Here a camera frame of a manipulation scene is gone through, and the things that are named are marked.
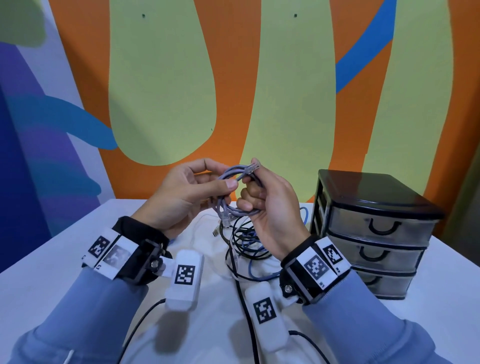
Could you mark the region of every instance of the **hand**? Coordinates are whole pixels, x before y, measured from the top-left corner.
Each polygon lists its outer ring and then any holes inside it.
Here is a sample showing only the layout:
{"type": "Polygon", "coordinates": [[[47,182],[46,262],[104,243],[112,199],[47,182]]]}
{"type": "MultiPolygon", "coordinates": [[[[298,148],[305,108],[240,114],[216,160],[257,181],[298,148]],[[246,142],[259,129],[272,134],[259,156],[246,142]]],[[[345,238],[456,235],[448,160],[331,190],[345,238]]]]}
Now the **hand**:
{"type": "MultiPolygon", "coordinates": [[[[255,158],[252,163],[260,164],[255,158]]],[[[303,225],[299,201],[292,185],[263,166],[255,171],[255,175],[264,188],[250,177],[245,177],[243,182],[247,187],[241,191],[237,207],[245,211],[253,208],[262,210],[251,216],[253,226],[263,246],[281,261],[310,233],[303,225]]]]}
{"type": "Polygon", "coordinates": [[[177,237],[200,211],[216,204],[217,196],[228,196],[237,189],[235,179],[217,179],[227,168],[208,158],[172,168],[132,218],[160,230],[169,239],[177,237]]]}

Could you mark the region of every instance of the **blue sleeve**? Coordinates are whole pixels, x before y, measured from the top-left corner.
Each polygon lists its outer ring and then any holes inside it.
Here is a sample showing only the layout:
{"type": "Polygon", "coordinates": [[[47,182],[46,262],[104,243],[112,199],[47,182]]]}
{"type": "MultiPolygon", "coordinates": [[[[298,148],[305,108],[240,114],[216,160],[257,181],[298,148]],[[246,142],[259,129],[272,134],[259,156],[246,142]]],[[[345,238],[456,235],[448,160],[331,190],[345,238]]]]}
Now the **blue sleeve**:
{"type": "Polygon", "coordinates": [[[84,268],[45,322],[17,340],[9,363],[116,363],[147,291],[84,268]]]}
{"type": "Polygon", "coordinates": [[[449,364],[419,324],[392,314],[351,271],[303,311],[342,364],[449,364]]]}

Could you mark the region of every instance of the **translucent drawer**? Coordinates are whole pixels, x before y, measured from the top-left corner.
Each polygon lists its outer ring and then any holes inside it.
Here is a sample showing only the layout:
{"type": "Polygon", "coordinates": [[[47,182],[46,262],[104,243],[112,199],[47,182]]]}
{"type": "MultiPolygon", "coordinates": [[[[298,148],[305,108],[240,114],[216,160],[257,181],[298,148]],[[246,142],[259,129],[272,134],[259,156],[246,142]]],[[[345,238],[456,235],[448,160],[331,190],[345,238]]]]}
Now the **translucent drawer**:
{"type": "Polygon", "coordinates": [[[426,249],[419,246],[399,249],[387,244],[353,242],[330,234],[328,237],[352,265],[387,272],[415,272],[426,249]]]}
{"type": "Polygon", "coordinates": [[[361,280],[377,298],[385,300],[403,300],[415,273],[388,275],[353,267],[361,280]]]}
{"type": "Polygon", "coordinates": [[[336,234],[387,244],[428,246],[437,220],[390,218],[332,208],[328,229],[336,234]]]}

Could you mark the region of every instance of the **black lid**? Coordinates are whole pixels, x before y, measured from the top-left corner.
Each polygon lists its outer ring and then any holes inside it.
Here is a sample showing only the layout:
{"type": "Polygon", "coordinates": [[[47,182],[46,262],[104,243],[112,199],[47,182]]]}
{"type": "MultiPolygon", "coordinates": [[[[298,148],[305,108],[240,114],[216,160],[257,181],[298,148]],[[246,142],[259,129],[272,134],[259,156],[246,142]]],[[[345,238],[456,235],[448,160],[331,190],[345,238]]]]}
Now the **black lid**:
{"type": "Polygon", "coordinates": [[[389,174],[319,170],[332,205],[395,218],[440,220],[443,211],[389,174]]]}

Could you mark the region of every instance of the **drawer handle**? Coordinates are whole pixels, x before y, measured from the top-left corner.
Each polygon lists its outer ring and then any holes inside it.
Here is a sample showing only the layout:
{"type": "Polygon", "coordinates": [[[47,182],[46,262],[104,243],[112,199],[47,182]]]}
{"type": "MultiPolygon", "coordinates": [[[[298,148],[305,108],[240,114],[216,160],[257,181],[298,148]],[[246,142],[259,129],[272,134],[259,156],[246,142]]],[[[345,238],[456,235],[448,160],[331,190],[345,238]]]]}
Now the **drawer handle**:
{"type": "Polygon", "coordinates": [[[390,234],[393,234],[397,229],[398,227],[402,225],[402,223],[400,221],[395,221],[393,223],[393,226],[391,229],[387,230],[387,231],[380,231],[380,230],[377,230],[376,228],[373,227],[373,219],[371,218],[370,219],[370,224],[368,225],[368,228],[370,229],[371,232],[373,232],[374,234],[377,234],[377,235],[390,235],[390,234]]]}
{"type": "Polygon", "coordinates": [[[365,283],[366,286],[373,286],[375,283],[378,283],[380,282],[380,280],[382,279],[382,277],[380,276],[376,276],[374,279],[372,279],[370,282],[363,282],[365,283]]]}
{"type": "Polygon", "coordinates": [[[384,260],[385,258],[387,258],[388,253],[390,253],[389,250],[384,250],[384,252],[382,253],[382,255],[376,256],[376,257],[374,258],[374,257],[365,255],[365,252],[363,251],[363,248],[364,248],[364,247],[361,247],[361,248],[360,248],[360,256],[361,256],[363,259],[365,259],[367,262],[380,262],[381,260],[384,260]]]}

